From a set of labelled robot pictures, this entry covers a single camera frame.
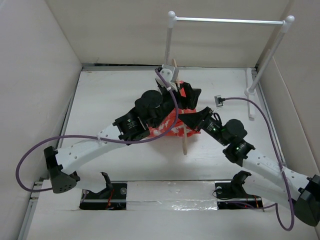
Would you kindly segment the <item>orange white tie-dye trousers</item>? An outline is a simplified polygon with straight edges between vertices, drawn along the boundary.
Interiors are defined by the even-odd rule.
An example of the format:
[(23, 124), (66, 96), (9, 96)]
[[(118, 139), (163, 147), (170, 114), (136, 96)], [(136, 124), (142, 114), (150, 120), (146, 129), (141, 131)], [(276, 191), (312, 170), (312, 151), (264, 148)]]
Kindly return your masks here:
[[(149, 128), (149, 131), (150, 131), (149, 138), (154, 138), (156, 136), (163, 134), (165, 131), (167, 131), (174, 123), (175, 118), (176, 118), (176, 110), (173, 109), (170, 112), (170, 114), (163, 120), (163, 122), (160, 124), (158, 128), (152, 128), (152, 127)], [(185, 130), (183, 125), (184, 125), (183, 122), (178, 119), (174, 127), (166, 134), (166, 136), (180, 137), (180, 138), (184, 137)], [(186, 127), (187, 137), (191, 137), (192, 135), (195, 135), (195, 134), (200, 134), (200, 132), (194, 131), (188, 126)]]

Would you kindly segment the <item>wooden clothes hanger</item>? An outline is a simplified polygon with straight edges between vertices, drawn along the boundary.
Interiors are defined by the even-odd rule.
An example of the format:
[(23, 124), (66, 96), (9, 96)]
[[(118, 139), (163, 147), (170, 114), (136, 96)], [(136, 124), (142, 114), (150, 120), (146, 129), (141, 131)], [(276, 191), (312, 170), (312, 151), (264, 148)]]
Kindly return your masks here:
[[(172, 59), (172, 64), (176, 69), (178, 68), (177, 62), (174, 58)], [(179, 92), (181, 92), (179, 75), (177, 75), (177, 77), (176, 77), (176, 84), (177, 84), (177, 88), (178, 88)], [(187, 127), (184, 123), (182, 124), (182, 126), (183, 126), (182, 151), (183, 151), (183, 154), (186, 156), (188, 153)]]

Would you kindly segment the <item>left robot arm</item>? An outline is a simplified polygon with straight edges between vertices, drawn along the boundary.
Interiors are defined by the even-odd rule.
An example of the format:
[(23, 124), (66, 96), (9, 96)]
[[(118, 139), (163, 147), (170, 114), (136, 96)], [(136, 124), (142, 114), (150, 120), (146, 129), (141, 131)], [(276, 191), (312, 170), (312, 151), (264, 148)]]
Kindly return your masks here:
[(164, 136), (182, 134), (182, 122), (178, 115), (195, 112), (200, 88), (193, 88), (188, 82), (180, 86), (159, 86), (148, 90), (134, 102), (134, 107), (125, 115), (96, 136), (82, 135), (80, 142), (66, 148), (50, 146), (44, 149), (49, 179), (55, 194), (65, 193), (73, 188), (93, 192), (100, 198), (107, 198), (112, 191), (111, 180), (101, 172), (103, 181), (86, 179), (77, 173), (88, 162), (113, 150), (157, 140)]

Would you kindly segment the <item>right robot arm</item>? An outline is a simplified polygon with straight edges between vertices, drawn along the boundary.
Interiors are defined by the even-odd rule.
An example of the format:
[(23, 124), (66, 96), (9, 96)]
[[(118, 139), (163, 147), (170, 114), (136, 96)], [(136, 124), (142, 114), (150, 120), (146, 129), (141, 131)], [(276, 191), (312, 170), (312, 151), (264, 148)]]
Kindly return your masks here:
[(238, 119), (223, 124), (209, 107), (178, 116), (184, 124), (198, 132), (203, 130), (221, 145), (225, 157), (244, 170), (237, 173), (231, 191), (237, 197), (257, 195), (293, 209), (303, 223), (316, 227), (320, 222), (320, 177), (300, 174), (280, 166), (245, 141), (247, 131)]

